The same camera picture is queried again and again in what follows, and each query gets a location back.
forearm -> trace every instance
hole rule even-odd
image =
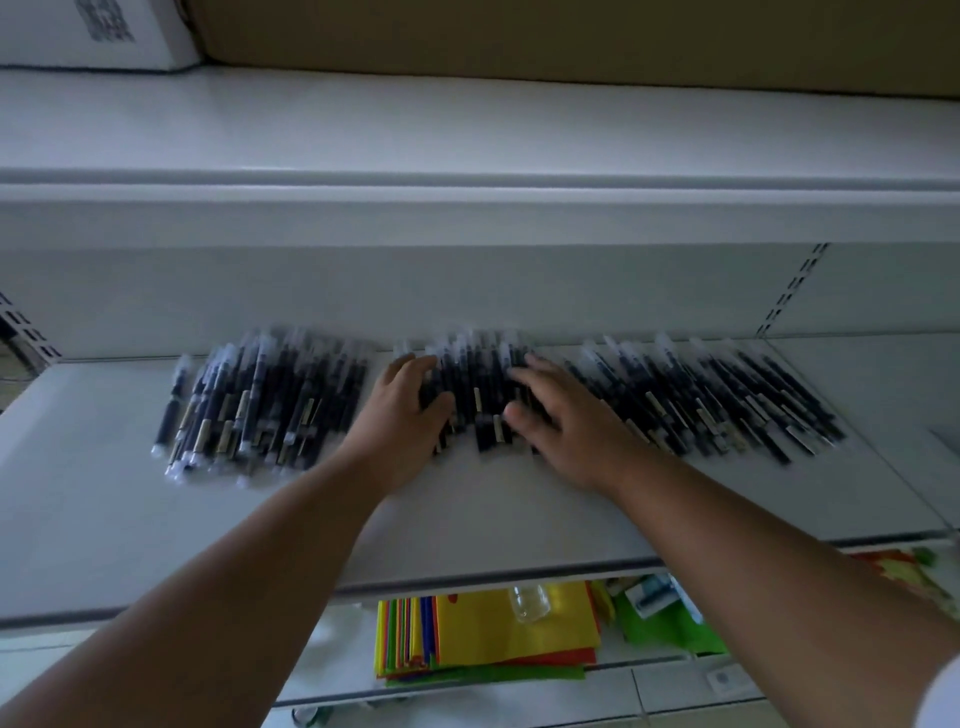
[[[306,473],[41,676],[0,725],[258,726],[380,497],[336,457]]]
[[[794,725],[907,726],[960,629],[676,458],[611,493]]]

store shelf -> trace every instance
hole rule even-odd
[[[938,101],[208,67],[8,70],[0,109],[5,182],[960,183]]]
[[[548,354],[563,349],[544,349]],[[381,356],[374,368],[389,358]],[[247,516],[276,489],[231,478],[177,488],[151,459],[170,362],[59,364],[0,418],[0,623],[103,619]],[[789,468],[759,452],[691,461],[817,538],[923,538],[942,522],[853,437]],[[420,534],[429,532],[430,538]],[[373,514],[340,601],[655,569],[608,501],[563,483],[528,451],[481,458],[458,443]]]
[[[954,235],[960,242],[960,231]],[[767,336],[960,330],[960,245],[831,245]]]
[[[0,635],[0,704],[93,634],[92,629],[25,636]],[[278,707],[337,705],[429,692],[459,690],[454,684],[388,688],[373,675],[376,607],[330,606],[311,634],[297,665],[276,697]],[[604,627],[597,664],[590,673],[625,670],[684,660],[687,653],[669,645],[637,647],[615,627]]]
[[[944,519],[960,527],[960,334],[770,343]]]
[[[328,230],[353,226],[376,245],[951,239],[958,129],[960,104],[941,101],[213,67],[6,70],[0,201],[13,209],[0,206],[0,221],[15,234],[0,249],[360,237],[308,225],[317,212]],[[70,202],[108,204],[45,205]],[[187,236],[109,226],[119,213],[124,230],[157,203],[176,225],[198,202],[235,203],[221,222],[246,213],[260,225],[242,241],[219,225]],[[595,209],[561,210],[571,204]],[[434,224],[412,223],[412,209]],[[456,239],[444,214],[461,220]]]
[[[696,660],[635,669],[636,689],[643,710],[649,715],[704,708],[713,705],[759,700],[763,693],[756,686],[718,693],[707,680],[707,673],[730,666],[736,660],[730,655],[712,655]]]
[[[548,680],[474,686],[370,708],[337,708],[327,728],[541,728],[640,715],[629,670],[592,672],[583,681]],[[291,728],[289,709],[264,728]]]
[[[114,232],[122,217],[112,215]],[[186,210],[170,224],[128,218],[122,234],[189,238],[180,226],[198,217]],[[330,230],[322,215],[314,222],[316,231]],[[247,210],[224,225],[220,234],[244,240],[255,222]],[[446,231],[460,229],[452,217],[445,223]],[[0,254],[0,292],[69,359],[202,353],[211,341],[278,321],[384,349],[464,325],[519,328],[542,343],[577,341],[601,327],[648,337],[661,329],[751,336],[812,248],[510,249],[511,239],[500,248],[20,251]]]

white sleeve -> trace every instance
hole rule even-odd
[[[917,714],[916,728],[960,725],[960,655],[940,670],[927,689]]]

yellow folder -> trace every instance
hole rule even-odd
[[[550,613],[535,622],[519,622],[508,590],[437,597],[440,659],[443,665],[486,665],[597,647],[600,634],[582,581],[543,587]]]

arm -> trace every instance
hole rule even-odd
[[[515,370],[559,429],[521,405],[510,425],[561,473],[615,502],[795,726],[913,724],[960,653],[960,626],[906,590],[643,446],[550,362]]]
[[[0,708],[0,726],[259,726],[367,518],[429,460],[453,409],[420,412],[434,357],[376,382],[337,452]]]

